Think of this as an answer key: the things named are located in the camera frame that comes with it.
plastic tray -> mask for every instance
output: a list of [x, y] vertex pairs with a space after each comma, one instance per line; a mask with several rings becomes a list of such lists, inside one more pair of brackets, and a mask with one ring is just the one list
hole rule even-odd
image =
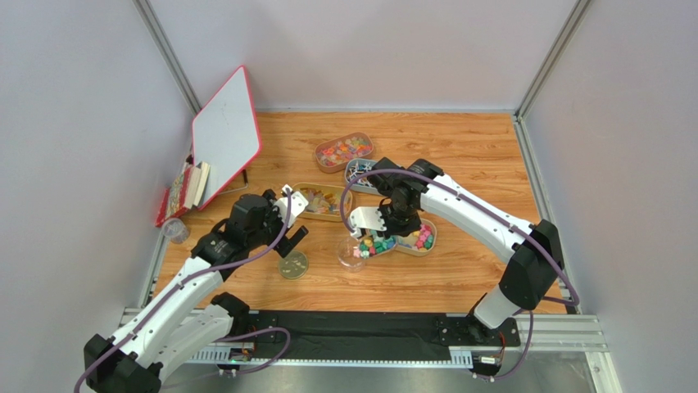
[[[368, 149], [356, 152], [341, 151], [341, 148], [343, 146], [346, 146], [347, 140], [351, 141], [353, 138], [360, 138], [365, 140], [367, 142]], [[340, 149], [344, 157], [337, 154], [337, 149]], [[347, 167], [349, 161], [355, 158], [369, 158], [373, 154], [374, 143], [371, 141], [371, 138], [369, 138], [369, 136], [365, 133], [350, 133], [348, 135], [344, 135], [343, 137], [336, 138], [331, 141], [322, 142], [313, 151], [313, 157], [315, 158], [315, 162], [318, 163], [320, 170], [325, 172], [326, 174], [333, 174], [335, 172], [343, 170]], [[324, 157], [328, 156], [335, 156], [336, 161], [327, 162], [326, 160], [324, 160]]]
[[[303, 194], [303, 196], [308, 200], [306, 211], [301, 213], [300, 217], [305, 217], [308, 219], [323, 219], [325, 221], [333, 221], [337, 223], [342, 222], [342, 216], [339, 214], [339, 198], [342, 196], [344, 187], [316, 183], [298, 183], [293, 186], [293, 190], [300, 191], [301, 194]], [[311, 197], [310, 190], [317, 191], [317, 193], [314, 192], [314, 195]], [[335, 209], [330, 208], [328, 212], [315, 211], [317, 202], [314, 201], [314, 199], [316, 198], [316, 195], [320, 194], [320, 192], [322, 192], [325, 200], [330, 199], [331, 202], [336, 204]], [[351, 194], [351, 191], [349, 191], [347, 192], [347, 199], [344, 201], [344, 211], [347, 215], [351, 213], [351, 205], [353, 202], [354, 196]]]
[[395, 247], [395, 251], [403, 252], [405, 254], [414, 255], [414, 256], [425, 256], [428, 253], [430, 253], [434, 249], [434, 247], [436, 246], [436, 240], [437, 240], [436, 225], [434, 225], [434, 223], [429, 221], [428, 219], [422, 219], [422, 224], [431, 228], [431, 233], [434, 236], [431, 248], [429, 248], [425, 251], [420, 251], [420, 250], [414, 248], [413, 246], [410, 246], [410, 245], [415, 244], [415, 240], [417, 240], [417, 237], [415, 235], [409, 235], [409, 236], [405, 236], [405, 237], [400, 237], [400, 236], [397, 237], [397, 246]]
[[[375, 163], [377, 163], [376, 160], [366, 160], [365, 158], [355, 158], [354, 160], [349, 161], [347, 163], [347, 167], [344, 169], [344, 182], [349, 184], [349, 181], [351, 180], [351, 175], [349, 173], [351, 167], [355, 166], [356, 164], [373, 166]], [[365, 186], [363, 184], [357, 183], [351, 186], [351, 189], [356, 192], [365, 192], [367, 194], [380, 195], [376, 187], [371, 185]]]

wooden tabletop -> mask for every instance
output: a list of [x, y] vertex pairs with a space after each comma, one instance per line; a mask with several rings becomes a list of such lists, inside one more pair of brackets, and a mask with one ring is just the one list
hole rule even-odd
[[[182, 218], [191, 236], [181, 245], [168, 246], [156, 292], [179, 271], [197, 240], [229, 216], [243, 193], [261, 194], [271, 188], [279, 194], [286, 183], [343, 186], [343, 174], [320, 172], [312, 154], [319, 143], [355, 131], [373, 139], [376, 160], [386, 156], [405, 167], [418, 158], [430, 160], [494, 206], [521, 219], [539, 220], [508, 115], [260, 113], [257, 117], [264, 146], [247, 169], [250, 187], [218, 196], [203, 211], [190, 211]], [[235, 147], [230, 147], [230, 154], [235, 154]], [[236, 179], [229, 188], [241, 184]], [[380, 200], [358, 192], [354, 196], [354, 207], [377, 206]], [[310, 231], [297, 247], [310, 265], [302, 278], [282, 278], [279, 255], [271, 252], [236, 270], [200, 307], [208, 305], [213, 295], [228, 291], [253, 309], [468, 312], [499, 282], [505, 265], [446, 220], [420, 215], [438, 230], [430, 254], [391, 252], [369, 260], [359, 273], [347, 272], [338, 262], [338, 243], [348, 236], [341, 223], [299, 219], [292, 232], [300, 225]], [[560, 289], [554, 285], [548, 295], [559, 297]], [[542, 302], [537, 312], [564, 314], [564, 307]]]

gray wall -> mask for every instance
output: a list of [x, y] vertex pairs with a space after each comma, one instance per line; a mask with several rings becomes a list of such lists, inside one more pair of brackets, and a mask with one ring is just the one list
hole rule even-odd
[[625, 391], [696, 391], [698, 2], [604, 0], [526, 124]]
[[72, 391], [134, 304], [190, 117], [131, 1], [0, 3], [0, 391]]
[[152, 0], [201, 102], [241, 64], [257, 108], [506, 109], [574, 0]]

book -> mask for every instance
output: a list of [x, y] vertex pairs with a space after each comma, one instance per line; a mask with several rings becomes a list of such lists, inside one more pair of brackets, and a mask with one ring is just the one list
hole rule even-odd
[[156, 227], [161, 227], [168, 219], [182, 216], [201, 203], [210, 171], [211, 166], [204, 162], [197, 166], [184, 166], [182, 173], [177, 176], [170, 188], [165, 190], [155, 221]]

